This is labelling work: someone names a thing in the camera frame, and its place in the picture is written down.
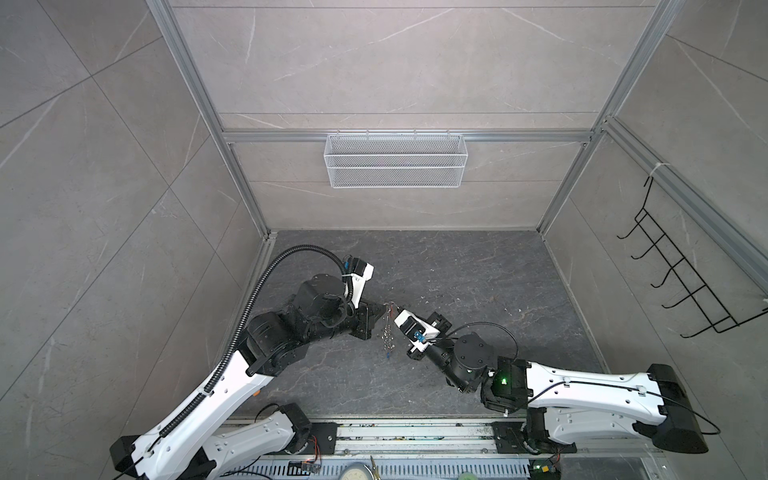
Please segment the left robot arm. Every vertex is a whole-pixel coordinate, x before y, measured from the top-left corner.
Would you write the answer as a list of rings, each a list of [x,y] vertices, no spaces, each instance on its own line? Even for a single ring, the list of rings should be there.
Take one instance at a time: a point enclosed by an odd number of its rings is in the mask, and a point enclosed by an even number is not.
[[[371,265],[342,277],[318,274],[276,311],[251,317],[230,353],[171,414],[142,435],[123,436],[110,448],[119,476],[133,479],[216,479],[264,454],[302,450],[312,424],[295,404],[228,433],[220,428],[249,398],[317,341],[349,333],[370,338],[385,314],[362,291]]]

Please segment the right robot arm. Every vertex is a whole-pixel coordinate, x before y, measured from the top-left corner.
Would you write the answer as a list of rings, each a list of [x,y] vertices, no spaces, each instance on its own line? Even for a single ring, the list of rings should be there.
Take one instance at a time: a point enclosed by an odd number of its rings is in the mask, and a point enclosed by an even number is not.
[[[394,319],[408,339],[409,358],[428,359],[449,386],[479,393],[491,411],[526,414],[523,444],[555,453],[582,439],[646,438],[662,451],[704,454],[709,447],[675,370],[600,374],[500,356],[477,333],[454,328],[438,313],[423,320],[403,310]]]

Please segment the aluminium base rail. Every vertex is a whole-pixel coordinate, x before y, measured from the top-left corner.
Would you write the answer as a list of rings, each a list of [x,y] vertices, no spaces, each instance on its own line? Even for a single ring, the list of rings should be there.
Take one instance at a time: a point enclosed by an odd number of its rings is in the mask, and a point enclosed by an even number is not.
[[[519,421],[333,419],[300,434],[286,415],[225,423],[181,479],[672,479],[628,438],[529,449]]]

